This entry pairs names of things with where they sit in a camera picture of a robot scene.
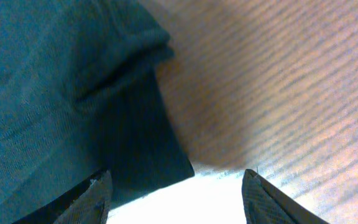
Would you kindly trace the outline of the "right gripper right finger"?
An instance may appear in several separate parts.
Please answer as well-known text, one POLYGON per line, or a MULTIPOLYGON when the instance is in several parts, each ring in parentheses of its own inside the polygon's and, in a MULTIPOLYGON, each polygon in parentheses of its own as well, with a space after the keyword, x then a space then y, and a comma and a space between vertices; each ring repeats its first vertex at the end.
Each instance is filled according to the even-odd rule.
POLYGON ((242 200, 247 224, 328 224, 252 169, 242 178, 242 200))

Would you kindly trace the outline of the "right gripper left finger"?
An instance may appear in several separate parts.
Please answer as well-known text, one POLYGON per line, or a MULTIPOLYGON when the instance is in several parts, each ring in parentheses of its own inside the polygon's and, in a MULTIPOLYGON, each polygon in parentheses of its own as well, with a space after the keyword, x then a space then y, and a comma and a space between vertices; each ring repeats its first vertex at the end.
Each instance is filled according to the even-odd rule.
POLYGON ((14 224, 105 224, 111 194, 111 174, 101 170, 14 224))

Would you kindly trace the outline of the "black polo shirt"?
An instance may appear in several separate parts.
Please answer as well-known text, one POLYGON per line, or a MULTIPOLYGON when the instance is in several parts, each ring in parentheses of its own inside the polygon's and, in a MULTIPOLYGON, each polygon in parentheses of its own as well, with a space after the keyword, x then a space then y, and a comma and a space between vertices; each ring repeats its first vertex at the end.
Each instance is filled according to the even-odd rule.
POLYGON ((169 40, 137 1, 0 1, 0 223, 101 170, 115 205, 194 176, 155 76, 169 40))

